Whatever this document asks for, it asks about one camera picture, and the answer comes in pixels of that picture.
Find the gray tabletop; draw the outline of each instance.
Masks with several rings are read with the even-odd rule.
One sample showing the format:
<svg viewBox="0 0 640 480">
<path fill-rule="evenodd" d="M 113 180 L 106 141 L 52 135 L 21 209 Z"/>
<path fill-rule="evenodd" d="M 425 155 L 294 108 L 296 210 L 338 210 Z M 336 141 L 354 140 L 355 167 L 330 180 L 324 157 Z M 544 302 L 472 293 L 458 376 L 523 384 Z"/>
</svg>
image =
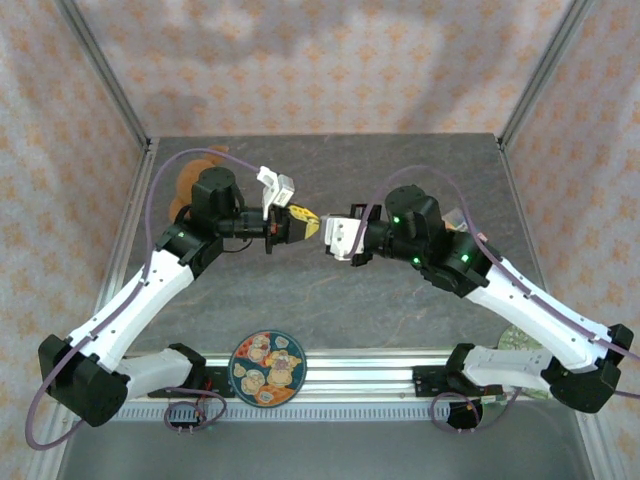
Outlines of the gray tabletop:
<svg viewBox="0 0 640 480">
<path fill-rule="evenodd" d="M 174 153 L 212 144 L 228 145 L 229 153 L 292 177 L 296 203 L 318 215 L 348 212 L 351 203 L 368 202 L 380 182 L 402 167 L 437 167 L 454 176 L 490 242 L 539 282 L 492 135 L 167 138 L 160 142 L 154 174 Z M 159 185 L 154 239 L 169 225 L 168 206 L 185 162 L 170 168 Z M 259 206 L 262 189 L 255 175 L 225 166 L 236 172 L 247 204 Z M 443 213 L 458 206 L 452 189 L 428 174 L 412 175 L 394 187 L 411 183 L 436 197 Z M 230 241 L 227 248 L 241 245 Z M 139 225 L 127 278 L 143 259 Z M 262 242 L 240 254 L 222 255 L 165 306 L 132 350 L 182 342 L 202 353 L 230 352 L 246 335 L 267 328 L 288 332 L 305 349 L 450 347 L 459 342 L 495 346 L 507 326 L 492 312 L 433 288 L 400 262 L 375 258 L 361 268 L 338 262 L 325 255 L 315 235 L 278 245 L 273 255 L 265 254 Z"/>
</svg>

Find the gray work surface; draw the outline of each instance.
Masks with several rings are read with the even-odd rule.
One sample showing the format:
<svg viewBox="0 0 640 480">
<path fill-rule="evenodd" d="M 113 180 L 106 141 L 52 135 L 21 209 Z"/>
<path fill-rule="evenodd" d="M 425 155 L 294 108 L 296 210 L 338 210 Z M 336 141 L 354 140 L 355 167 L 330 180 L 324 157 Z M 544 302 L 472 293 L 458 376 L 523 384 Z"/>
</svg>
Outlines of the gray work surface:
<svg viewBox="0 0 640 480">
<path fill-rule="evenodd" d="M 180 436 L 160 422 L 113 422 L 78 430 L 58 480 L 593 478 L 571 412 L 522 403 L 469 435 L 427 421 L 221 422 Z"/>
<path fill-rule="evenodd" d="M 377 186 L 402 167 L 436 167 L 455 178 L 490 242 L 539 282 L 493 135 L 166 138 L 152 175 L 171 155 L 212 144 L 228 145 L 229 153 L 292 177 L 295 202 L 317 215 L 348 213 L 351 203 L 368 202 Z M 154 239 L 169 225 L 175 180 L 187 161 L 170 168 L 159 184 Z M 255 174 L 230 162 L 224 166 L 236 173 L 247 205 L 260 206 L 262 185 Z M 392 187 L 411 183 L 437 198 L 443 214 L 459 205 L 452 188 L 428 173 Z M 231 240 L 225 248 L 240 246 Z M 291 334 L 305 349 L 495 346 L 508 326 L 492 312 L 433 288 L 409 265 L 374 258 L 354 268 L 324 251 L 316 234 L 305 242 L 277 245 L 273 255 L 265 254 L 262 241 L 245 252 L 222 255 L 165 306 L 132 351 L 182 342 L 202 353 L 230 352 L 245 336 L 268 328 Z M 127 279 L 143 260 L 139 225 Z"/>
</svg>

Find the brown teddy bear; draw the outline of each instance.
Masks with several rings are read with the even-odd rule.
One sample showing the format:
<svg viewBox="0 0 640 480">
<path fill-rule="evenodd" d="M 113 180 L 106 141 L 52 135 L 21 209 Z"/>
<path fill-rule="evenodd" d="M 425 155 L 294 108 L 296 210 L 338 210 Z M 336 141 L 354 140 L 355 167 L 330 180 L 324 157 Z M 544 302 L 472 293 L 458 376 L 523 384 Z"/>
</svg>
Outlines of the brown teddy bear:
<svg viewBox="0 0 640 480">
<path fill-rule="evenodd" d="M 222 145 L 212 145 L 207 148 L 222 153 L 229 151 L 229 147 Z M 191 160 L 182 168 L 176 180 L 176 196 L 169 205 L 169 221 L 173 223 L 180 209 L 185 205 L 191 204 L 191 187 L 198 181 L 202 171 L 207 168 L 216 167 L 222 162 L 224 162 L 224 158 L 218 155 L 206 154 L 202 158 Z"/>
</svg>

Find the patterned wall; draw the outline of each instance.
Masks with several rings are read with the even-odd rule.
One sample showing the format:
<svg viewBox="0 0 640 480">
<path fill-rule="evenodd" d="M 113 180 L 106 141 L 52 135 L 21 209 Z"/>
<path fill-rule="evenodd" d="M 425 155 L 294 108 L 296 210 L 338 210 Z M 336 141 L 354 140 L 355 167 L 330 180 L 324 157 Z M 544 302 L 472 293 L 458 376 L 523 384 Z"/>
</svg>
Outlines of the patterned wall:
<svg viewBox="0 0 640 480">
<path fill-rule="evenodd" d="M 591 318 L 624 323 L 640 353 L 640 3 L 601 0 L 510 149 L 509 160 L 551 290 Z M 620 388 L 640 392 L 640 364 Z M 640 401 L 611 418 L 640 472 Z"/>
<path fill-rule="evenodd" d="M 0 478 L 24 478 L 37 349 L 91 314 L 139 151 L 53 1 L 0 9 Z"/>
<path fill-rule="evenodd" d="M 502 130 L 570 0 L 79 0 L 152 136 Z"/>
</svg>

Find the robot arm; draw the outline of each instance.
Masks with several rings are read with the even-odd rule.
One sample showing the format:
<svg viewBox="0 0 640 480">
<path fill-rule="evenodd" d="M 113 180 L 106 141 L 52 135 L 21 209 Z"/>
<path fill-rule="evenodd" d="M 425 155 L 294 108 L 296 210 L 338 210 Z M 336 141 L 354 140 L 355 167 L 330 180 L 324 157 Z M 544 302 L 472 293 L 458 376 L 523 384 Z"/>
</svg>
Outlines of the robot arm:
<svg viewBox="0 0 640 480">
<path fill-rule="evenodd" d="M 192 187 L 189 218 L 179 215 L 155 245 L 148 266 L 95 316 L 62 340 L 55 335 L 38 349 L 42 378 L 81 341 L 90 338 L 64 366 L 47 393 L 91 426 L 107 422 L 128 400 L 167 387 L 199 388 L 204 383 L 205 359 L 182 344 L 162 352 L 126 359 L 125 353 L 156 314 L 193 283 L 223 252 L 227 238 L 265 241 L 267 254 L 280 243 L 305 240 L 319 229 L 318 218 L 289 204 L 290 178 L 262 167 L 265 184 L 262 207 L 245 207 L 234 174 L 222 167 L 204 170 Z M 132 292 L 137 295 L 124 308 Z M 121 309 L 98 335 L 97 325 Z"/>
<path fill-rule="evenodd" d="M 447 230 L 438 202 L 416 186 L 399 187 L 385 200 L 389 221 L 376 205 L 367 219 L 355 255 L 365 205 L 352 205 L 347 216 L 323 221 L 327 254 L 362 266 L 374 255 L 409 263 L 436 288 L 488 308 L 537 340 L 537 351 L 503 351 L 473 344 L 458 345 L 447 363 L 453 390 L 510 385 L 550 391 L 565 405 L 588 413 L 602 408 L 613 395 L 622 357 L 562 323 L 544 308 L 548 304 L 605 341 L 626 350 L 633 333 L 623 325 L 606 327 L 553 298 L 518 272 L 493 247 L 485 245 L 501 267 L 519 279 L 522 290 L 483 254 L 470 233 Z"/>
</svg>

